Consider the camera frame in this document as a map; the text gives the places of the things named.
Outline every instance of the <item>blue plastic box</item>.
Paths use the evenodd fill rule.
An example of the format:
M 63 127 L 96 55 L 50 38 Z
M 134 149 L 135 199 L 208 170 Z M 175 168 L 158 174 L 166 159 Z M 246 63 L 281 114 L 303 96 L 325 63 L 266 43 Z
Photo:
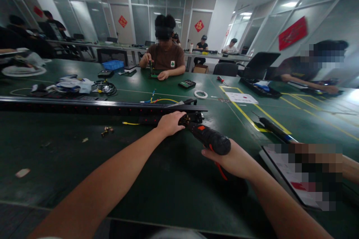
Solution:
M 123 62 L 119 61 L 119 60 L 112 60 L 109 62 L 104 62 L 104 63 L 102 63 L 102 65 L 107 70 L 117 70 L 117 69 L 123 68 L 125 66 L 123 64 Z

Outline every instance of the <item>ceiling light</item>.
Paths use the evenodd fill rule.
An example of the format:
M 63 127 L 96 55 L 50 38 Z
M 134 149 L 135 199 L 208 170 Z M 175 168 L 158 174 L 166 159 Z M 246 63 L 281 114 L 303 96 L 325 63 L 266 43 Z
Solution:
M 297 5 L 297 2 L 289 2 L 289 3 L 283 4 L 282 6 L 295 7 L 296 5 Z

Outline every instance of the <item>green workbench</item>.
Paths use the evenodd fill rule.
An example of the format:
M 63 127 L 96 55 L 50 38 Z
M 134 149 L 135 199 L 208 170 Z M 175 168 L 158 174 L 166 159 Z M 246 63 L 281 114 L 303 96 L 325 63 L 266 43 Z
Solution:
M 53 60 L 43 75 L 28 78 L 0 77 L 0 95 L 26 95 L 33 84 L 51 85 L 69 74 L 98 80 L 101 64 Z M 335 143 L 343 153 L 359 161 L 359 90 L 346 89 L 337 98 L 325 99 L 303 94 L 284 83 L 271 87 L 284 94 L 279 99 L 257 96 L 239 82 L 223 77 L 231 88 L 214 75 L 185 73 L 166 81 L 149 79 L 149 70 L 137 69 L 128 77 L 117 73 L 109 79 L 118 89 L 108 100 L 140 102 L 151 98 L 176 101 L 194 98 L 203 90 L 207 99 L 204 124 L 233 138 L 261 165 L 261 145 L 279 143 L 273 134 L 261 131 L 255 113 L 270 116 L 303 143 Z M 194 89 L 183 89 L 183 80 L 195 81 Z M 223 90 L 251 94 L 259 105 L 222 103 Z M 0 151 L 0 200 L 30 207 L 53 208 L 88 174 L 105 160 L 151 130 L 150 126 L 124 125 L 135 117 L 0 112 L 2 145 Z M 105 126 L 114 133 L 101 137 Z M 274 231 L 251 188 L 245 197 L 231 189 L 212 161 L 201 155 L 202 145 L 186 130 L 166 138 L 151 155 L 124 199 L 110 218 L 163 226 L 235 235 L 243 238 L 273 238 Z M 15 173 L 31 172 L 23 178 Z M 309 211 L 335 238 L 355 238 L 358 232 L 358 188 L 343 189 L 343 203 L 336 212 Z

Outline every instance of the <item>roll of tape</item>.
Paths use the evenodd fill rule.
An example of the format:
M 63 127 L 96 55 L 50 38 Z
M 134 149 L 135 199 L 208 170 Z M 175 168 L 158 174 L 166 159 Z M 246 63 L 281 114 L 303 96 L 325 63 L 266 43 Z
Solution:
M 196 96 L 197 98 L 206 99 L 208 97 L 208 94 L 204 91 L 195 91 L 194 96 Z

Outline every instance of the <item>hand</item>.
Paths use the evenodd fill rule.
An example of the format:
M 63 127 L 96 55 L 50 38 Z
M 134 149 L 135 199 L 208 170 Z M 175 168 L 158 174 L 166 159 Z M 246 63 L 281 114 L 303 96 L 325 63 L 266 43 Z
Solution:
M 202 150 L 202 155 L 219 163 L 232 175 L 251 181 L 253 172 L 260 165 L 236 142 L 232 139 L 230 141 L 231 151 L 227 155 L 221 156 L 209 149 Z
M 149 53 L 145 53 L 141 60 L 145 60 L 147 63 L 149 63 L 150 61 L 154 62 L 154 60 L 152 60 L 151 54 Z
M 328 86 L 320 86 L 319 88 L 322 91 L 326 91 L 329 94 L 337 94 L 339 89 L 336 86 L 328 85 Z
M 158 75 L 158 80 L 165 80 L 169 77 L 169 71 L 162 71 L 159 75 Z
M 178 125 L 180 118 L 182 118 L 186 112 L 173 112 L 171 114 L 164 115 L 156 129 L 160 131 L 160 133 L 164 134 L 166 137 L 174 135 L 180 130 L 183 130 L 185 127 L 183 125 Z

